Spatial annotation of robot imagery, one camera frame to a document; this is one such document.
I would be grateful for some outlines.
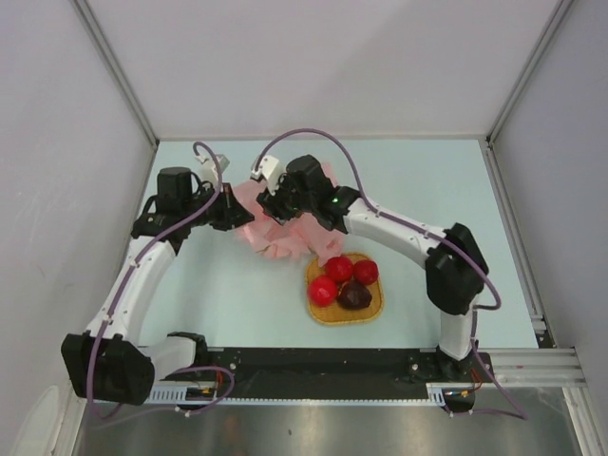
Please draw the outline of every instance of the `pink towel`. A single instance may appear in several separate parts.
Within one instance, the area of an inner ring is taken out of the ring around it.
[[[321,163],[321,166],[325,175],[336,185],[332,167],[328,163]],[[318,255],[320,266],[342,253],[344,235],[339,231],[322,228],[311,214],[303,214],[283,226],[266,216],[256,202],[257,195],[265,188],[266,182],[247,180],[234,189],[237,200],[256,218],[237,229],[238,237],[247,240],[254,252],[272,259],[298,259],[302,254],[313,252]]]

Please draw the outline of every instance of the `purple fruit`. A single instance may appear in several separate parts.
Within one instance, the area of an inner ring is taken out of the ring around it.
[[[359,311],[370,306],[371,293],[365,285],[352,281],[342,287],[337,301],[346,310]]]

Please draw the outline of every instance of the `wooden tray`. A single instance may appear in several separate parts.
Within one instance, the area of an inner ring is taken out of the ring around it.
[[[343,254],[350,258],[353,263],[361,259],[371,259],[367,255],[353,252],[349,254]],[[319,267],[317,258],[313,259],[306,269],[306,287],[315,280],[317,277],[325,274],[323,268]],[[342,309],[337,301],[334,301],[328,307],[315,306],[312,301],[308,300],[308,309],[311,316],[323,325],[352,325],[355,323],[366,323],[377,318],[378,315],[384,309],[384,295],[382,293],[382,284],[380,279],[375,283],[372,283],[367,287],[371,293],[371,304],[367,309],[361,309],[359,311],[347,311]]]

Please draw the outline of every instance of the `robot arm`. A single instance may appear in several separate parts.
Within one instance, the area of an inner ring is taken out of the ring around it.
[[[227,161],[219,157],[224,166]],[[62,356],[74,391],[86,397],[86,374],[96,338],[100,338],[93,381],[93,397],[121,404],[140,405],[158,380],[193,363],[205,365],[208,355],[204,337],[175,332],[151,347],[138,347],[145,313],[164,272],[179,254],[182,243],[193,227],[211,225],[228,231],[254,217],[246,211],[225,183],[211,206],[198,217],[156,242],[139,262],[135,258],[149,242],[180,220],[197,213],[214,194],[217,175],[211,163],[204,161],[195,178],[199,183],[192,188],[193,173],[188,168],[163,169],[157,177],[158,194],[148,200],[142,214],[133,224],[132,239],[124,265],[104,305],[86,327],[83,334],[68,334],[62,344]],[[151,212],[152,203],[155,211]],[[124,277],[136,268],[124,285]],[[119,296],[113,315],[108,308]]]
[[[441,311],[439,350],[451,360],[461,361],[471,351],[472,304],[484,288],[481,278],[433,233],[465,251],[487,274],[485,260],[470,231],[459,223],[450,229],[429,226],[392,213],[378,205],[372,211],[360,193],[346,186],[334,187],[312,156],[291,161],[283,168],[277,159],[266,156],[254,166],[252,179],[268,182],[257,202],[266,215],[279,223],[311,213],[327,230],[338,230],[375,240],[410,258],[426,271],[427,295]],[[380,217],[377,212],[387,215]],[[424,227],[419,233],[396,219]]]

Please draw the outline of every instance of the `red fruit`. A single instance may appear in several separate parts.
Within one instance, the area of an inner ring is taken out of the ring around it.
[[[346,282],[352,277],[354,266],[347,256],[334,256],[325,263],[325,274],[334,282]]]
[[[378,265],[370,259],[362,259],[354,263],[354,278],[363,285],[371,285],[378,279]]]
[[[338,296],[338,286],[326,275],[320,275],[308,286],[308,297],[319,307],[328,307]]]

